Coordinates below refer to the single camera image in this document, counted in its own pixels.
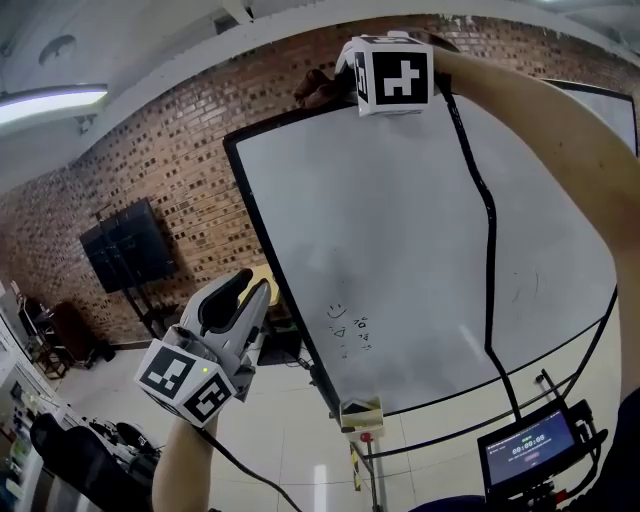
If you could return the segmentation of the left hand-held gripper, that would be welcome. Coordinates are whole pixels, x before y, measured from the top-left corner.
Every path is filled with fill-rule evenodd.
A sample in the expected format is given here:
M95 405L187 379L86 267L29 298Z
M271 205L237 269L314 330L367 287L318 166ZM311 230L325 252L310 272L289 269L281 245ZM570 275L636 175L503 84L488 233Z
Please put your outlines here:
M205 427L233 398L244 401L256 373L247 351L258 336L271 298L241 269L210 281L187 302L185 315L154 339L135 382L157 404L197 428Z

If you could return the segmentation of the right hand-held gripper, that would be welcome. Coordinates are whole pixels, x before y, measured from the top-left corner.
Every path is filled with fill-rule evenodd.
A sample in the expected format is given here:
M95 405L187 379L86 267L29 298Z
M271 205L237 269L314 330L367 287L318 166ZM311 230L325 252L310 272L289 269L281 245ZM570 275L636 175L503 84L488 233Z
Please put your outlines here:
M455 49L431 33L356 36L339 54L335 80L353 96L361 117L421 113L435 91L435 47Z

